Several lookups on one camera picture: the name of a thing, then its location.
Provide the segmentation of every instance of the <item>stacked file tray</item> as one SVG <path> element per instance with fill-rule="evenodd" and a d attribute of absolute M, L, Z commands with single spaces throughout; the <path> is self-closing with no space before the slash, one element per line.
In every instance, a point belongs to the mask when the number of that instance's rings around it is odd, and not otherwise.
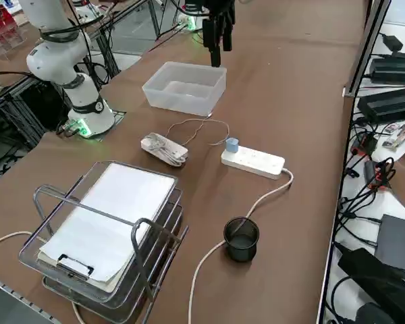
<path fill-rule="evenodd" d="M 41 186 L 42 219 L 20 261 L 44 286 L 113 323 L 150 314 L 163 278 L 188 231 L 181 191 L 170 175 L 118 162 L 96 163 L 68 192 Z M 39 197 L 58 199 L 45 213 Z"/>

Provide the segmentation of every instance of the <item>brown table surface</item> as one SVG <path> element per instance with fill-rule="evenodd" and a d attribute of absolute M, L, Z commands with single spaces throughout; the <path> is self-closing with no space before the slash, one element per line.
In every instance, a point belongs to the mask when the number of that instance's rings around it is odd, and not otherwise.
<path fill-rule="evenodd" d="M 362 34 L 361 0 L 254 0 L 237 3 L 231 53 L 223 53 L 227 88 L 213 119 L 229 124 L 240 144 L 286 158 L 296 177 L 287 192 L 265 201 L 252 215 L 261 230 L 251 264 L 237 265 L 218 250 L 202 267 L 195 289 L 193 323 L 314 323 L 335 203 L 350 106 L 343 106 Z M 149 106 L 141 86 L 166 61 L 209 64 L 209 53 L 189 35 L 175 36 L 104 87 L 102 95 L 123 122 L 102 143 L 61 140 L 46 134 L 40 144 L 0 179 L 0 237 L 34 230 L 37 186 L 69 188 L 95 161 L 115 159 L 179 177 L 185 224 L 190 231 L 156 300 L 150 323 L 186 323 L 190 284 L 199 260 L 222 240 L 223 226 L 244 216 L 278 181 L 221 164 L 225 136 L 207 124 L 188 148 L 185 167 L 173 169 L 140 149 L 149 132 L 163 134 L 188 115 Z M 197 127 L 177 127 L 187 139 Z M 52 207 L 52 201 L 45 204 Z M 71 304 L 46 290 L 41 275 L 18 262 L 27 237 L 0 244 L 0 280 L 62 323 L 77 320 Z M 88 324 L 104 323 L 87 311 Z"/>
<path fill-rule="evenodd" d="M 123 11 L 127 7 L 131 6 L 134 4 L 137 0 L 127 0 L 124 1 L 123 3 L 118 4 L 115 8 L 114 11 Z M 72 13 L 68 9 L 68 5 L 65 1 L 63 1 L 63 8 L 65 8 L 66 13 L 68 14 L 69 17 L 71 17 L 73 20 Z M 93 4 L 98 5 L 99 1 L 98 0 L 92 0 L 91 1 Z M 88 28 L 88 31 L 93 31 L 93 28 L 98 28 L 99 24 L 94 25 L 93 27 Z M 20 46 L 16 47 L 15 49 L 12 49 L 8 54 L 8 60 L 6 59 L 0 59 L 0 71 L 19 71 L 19 72 L 29 72 L 27 63 L 26 63 L 26 58 L 27 55 L 33 50 L 33 48 L 36 46 L 36 42 L 39 40 L 39 30 L 32 26 L 31 24 L 25 24 L 21 26 L 23 35 L 26 37 L 26 41 L 21 44 Z M 23 76 L 18 75 L 18 74 L 7 74 L 4 76 L 0 76 L 0 86 L 11 86 L 12 84 L 15 84 L 19 80 L 21 80 Z"/>

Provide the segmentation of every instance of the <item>clipboard clip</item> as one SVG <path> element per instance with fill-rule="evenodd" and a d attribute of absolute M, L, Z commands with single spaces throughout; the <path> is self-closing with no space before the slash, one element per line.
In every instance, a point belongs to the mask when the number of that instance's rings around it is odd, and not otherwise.
<path fill-rule="evenodd" d="M 87 281 L 95 268 L 85 265 L 84 263 L 69 257 L 66 254 L 62 254 L 57 260 L 57 268 L 61 268 L 67 272 L 67 276 L 77 277 L 84 281 Z"/>

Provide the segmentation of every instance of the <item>mesh pen holder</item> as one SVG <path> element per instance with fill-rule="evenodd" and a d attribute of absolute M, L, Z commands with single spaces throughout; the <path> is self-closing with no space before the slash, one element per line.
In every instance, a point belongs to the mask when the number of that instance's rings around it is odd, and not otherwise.
<path fill-rule="evenodd" d="M 236 262 L 249 262 L 257 253 L 259 228 L 249 218 L 237 217 L 230 220 L 223 230 L 226 250 Z"/>

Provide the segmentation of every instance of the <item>metal wire tray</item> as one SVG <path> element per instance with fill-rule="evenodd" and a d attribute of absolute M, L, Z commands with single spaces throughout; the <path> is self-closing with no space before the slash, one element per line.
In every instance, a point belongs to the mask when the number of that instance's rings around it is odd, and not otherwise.
<path fill-rule="evenodd" d="M 182 222 L 181 206 L 178 206 L 175 209 L 174 214 L 175 215 L 170 216 L 169 219 L 167 220 L 167 226 L 169 227 L 170 225 L 172 225 L 171 231 L 177 235 L 180 230 Z M 180 236 L 180 240 L 184 238 L 187 231 L 188 227 L 186 227 L 185 230 L 183 231 L 182 235 Z M 153 256 L 158 254 L 159 257 L 157 258 L 149 257 L 144 263 L 144 267 L 146 269 L 150 269 L 147 279 L 153 287 L 154 297 L 157 296 L 162 281 L 165 277 L 165 274 L 169 269 L 169 266 L 174 258 L 174 255 L 177 252 L 177 249 L 180 246 L 180 243 L 175 244 L 175 246 L 173 246 L 173 244 L 174 241 L 171 239 L 162 242 L 159 240 L 157 244 L 155 244 L 155 253 L 153 254 Z M 116 324 L 135 323 L 139 318 L 144 308 L 144 303 L 146 302 L 147 299 L 146 289 L 145 286 L 142 284 L 142 280 L 140 280 L 139 275 L 132 283 L 132 291 L 130 294 L 128 294 L 125 302 L 120 307 L 115 309 L 111 309 L 105 307 L 104 304 L 94 302 L 93 300 L 88 299 L 83 295 L 66 288 L 65 286 L 48 277 L 44 277 L 43 285 L 44 287 L 55 292 L 56 294 L 59 294 L 60 296 L 63 296 L 64 298 L 67 298 L 68 300 Z M 151 302 L 148 305 L 146 313 L 142 319 L 142 323 L 146 323 L 153 305 L 154 305 L 153 302 Z"/>
<path fill-rule="evenodd" d="M 23 248 L 20 251 L 20 261 L 41 272 L 43 275 L 51 278 L 54 281 L 58 281 L 61 285 L 65 286 L 67 289 L 71 289 L 74 292 L 77 292 L 84 297 L 93 300 L 94 302 L 97 303 L 102 303 L 106 307 L 109 308 L 117 308 L 121 306 L 125 300 L 129 297 L 131 291 L 132 291 L 132 286 L 128 286 L 132 280 L 130 280 L 131 275 L 134 277 L 139 277 L 140 280 L 147 291 L 148 297 L 151 299 L 151 301 L 154 300 L 153 298 L 153 292 L 151 291 L 151 287 L 149 286 L 146 276 L 146 269 L 144 266 L 142 266 L 143 262 L 143 257 L 146 256 L 147 254 L 150 254 L 150 251 L 153 250 L 154 246 L 151 246 L 150 243 L 154 242 L 156 239 L 153 239 L 154 237 L 154 232 L 158 231 L 159 233 L 163 232 L 166 234 L 166 236 L 169 236 L 170 238 L 174 239 L 177 243 L 180 243 L 180 239 L 177 238 L 175 235 L 173 235 L 170 231 L 168 231 L 162 224 L 162 218 L 159 218 L 161 211 L 165 208 L 167 201 L 170 200 L 170 203 L 173 205 L 173 210 L 175 207 L 178 205 L 178 202 L 180 201 L 181 197 L 181 192 L 175 188 L 171 189 L 171 192 L 169 193 L 169 196 L 165 199 L 163 206 L 159 209 L 159 212 L 157 216 L 153 219 L 153 221 L 149 219 L 140 219 L 136 223 L 130 223 L 127 221 L 124 221 L 123 219 L 120 219 L 118 217 L 115 217 L 113 215 L 104 213 L 102 211 L 98 211 L 96 209 L 93 209 L 91 207 L 85 206 L 80 204 L 80 198 L 78 198 L 78 191 L 81 189 L 85 188 L 90 188 L 94 183 L 95 180 L 99 178 L 99 176 L 103 173 L 103 171 L 111 164 L 111 163 L 117 163 L 119 165 L 124 165 L 126 167 L 132 167 L 130 165 L 126 165 L 124 163 L 119 163 L 115 161 L 108 161 L 108 162 L 99 162 L 93 165 L 93 167 L 86 173 L 86 175 L 82 176 L 73 186 L 72 188 L 66 193 L 62 192 L 61 190 L 54 188 L 52 186 L 44 185 L 38 188 L 34 194 L 34 202 L 35 205 L 38 209 L 38 212 L 43 219 L 43 222 L 41 223 L 40 227 L 29 237 L 27 242 L 23 245 Z M 152 172 L 149 170 L 141 169 L 143 171 L 147 172 Z M 169 175 L 165 175 L 162 173 L 156 173 L 162 176 L 167 176 L 171 177 Z M 41 204 L 38 201 L 38 196 L 39 194 L 46 194 L 47 196 L 54 197 L 56 199 L 59 199 L 60 202 L 55 208 L 51 211 L 48 217 L 45 217 L 45 213 L 43 211 L 43 208 L 41 207 Z M 57 216 L 62 217 L 67 217 L 69 215 L 69 210 L 67 207 L 82 207 L 85 209 L 88 209 L 89 211 L 93 211 L 95 213 L 98 213 L 102 216 L 108 217 L 110 219 L 114 219 L 116 221 L 120 221 L 122 223 L 126 223 L 127 225 L 132 226 L 132 243 L 134 245 L 134 256 L 132 257 L 131 261 L 127 264 L 126 270 L 123 272 L 123 275 L 120 277 L 118 284 L 116 285 L 115 289 L 112 291 L 112 293 L 108 293 L 102 289 L 99 289 L 87 282 L 87 278 L 79 276 L 77 273 L 74 273 L 70 271 L 69 269 L 64 269 L 61 267 L 55 267 L 53 265 L 50 265 L 46 262 L 43 262 L 38 259 L 38 252 L 39 248 L 44 244 L 42 243 L 41 240 L 38 240 L 37 238 L 50 238 L 54 234 L 53 228 L 56 228 L 57 225 L 58 227 L 61 225 L 55 224 Z M 150 230 L 146 231 L 144 238 L 141 240 L 141 243 L 138 245 L 136 243 L 135 239 L 135 233 L 136 230 L 138 229 L 139 225 L 141 223 L 147 223 L 150 225 Z"/>

